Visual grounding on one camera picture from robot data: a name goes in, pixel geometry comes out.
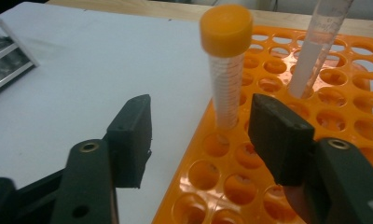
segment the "orange screw cap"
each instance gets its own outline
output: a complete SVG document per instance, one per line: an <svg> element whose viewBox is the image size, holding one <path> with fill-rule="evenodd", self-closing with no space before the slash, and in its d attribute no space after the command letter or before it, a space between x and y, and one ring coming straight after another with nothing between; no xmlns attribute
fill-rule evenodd
<svg viewBox="0 0 373 224"><path fill-rule="evenodd" d="M201 45L212 56L230 58L244 53L251 45L252 32L253 17L242 6L213 7L200 19Z"/></svg>

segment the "centrifuge tube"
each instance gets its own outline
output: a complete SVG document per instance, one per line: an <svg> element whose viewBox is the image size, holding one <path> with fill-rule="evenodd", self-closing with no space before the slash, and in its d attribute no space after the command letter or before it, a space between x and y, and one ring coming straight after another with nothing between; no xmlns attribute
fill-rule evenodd
<svg viewBox="0 0 373 224"><path fill-rule="evenodd" d="M291 95L297 98L309 96L352 1L318 1L289 83L288 90Z"/></svg>
<svg viewBox="0 0 373 224"><path fill-rule="evenodd" d="M200 19L203 49L209 55L215 122L219 129L236 126L242 87L244 52L251 45L253 17L245 7L222 5Z"/></svg>

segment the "white table surface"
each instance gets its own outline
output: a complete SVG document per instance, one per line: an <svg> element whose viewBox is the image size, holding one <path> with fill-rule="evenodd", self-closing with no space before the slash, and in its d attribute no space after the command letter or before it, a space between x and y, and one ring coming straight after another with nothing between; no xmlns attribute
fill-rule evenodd
<svg viewBox="0 0 373 224"><path fill-rule="evenodd" d="M120 223L150 223L211 98L198 24L33 3L0 18L40 63L0 92L0 176L19 189L62 169L148 93L153 154L117 202Z"/></svg>

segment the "plastic lab tube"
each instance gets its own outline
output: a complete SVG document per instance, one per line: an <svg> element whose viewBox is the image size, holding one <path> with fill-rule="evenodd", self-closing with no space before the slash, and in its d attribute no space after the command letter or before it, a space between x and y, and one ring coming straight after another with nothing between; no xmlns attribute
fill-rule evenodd
<svg viewBox="0 0 373 224"><path fill-rule="evenodd" d="M222 5L200 19L200 39L209 55L215 122L219 129L236 126L242 87L243 54L251 45L253 18L238 5Z"/></svg>
<svg viewBox="0 0 373 224"><path fill-rule="evenodd" d="M288 90L293 96L309 96L352 1L320 0L317 3L289 83Z"/></svg>

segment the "clear plastic tube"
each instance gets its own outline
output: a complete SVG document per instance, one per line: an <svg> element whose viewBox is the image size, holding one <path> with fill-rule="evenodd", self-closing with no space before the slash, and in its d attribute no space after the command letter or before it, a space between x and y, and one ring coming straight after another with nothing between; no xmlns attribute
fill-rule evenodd
<svg viewBox="0 0 373 224"><path fill-rule="evenodd" d="M238 121L244 54L219 58L209 56L216 125L230 129Z"/></svg>
<svg viewBox="0 0 373 224"><path fill-rule="evenodd" d="M293 96L304 98L309 95L352 1L320 0L317 3L289 83L289 92Z"/></svg>
<svg viewBox="0 0 373 224"><path fill-rule="evenodd" d="M251 13L238 5L213 7L200 19L200 40L209 55L218 129L232 129L237 124L243 55L251 45L252 28Z"/></svg>

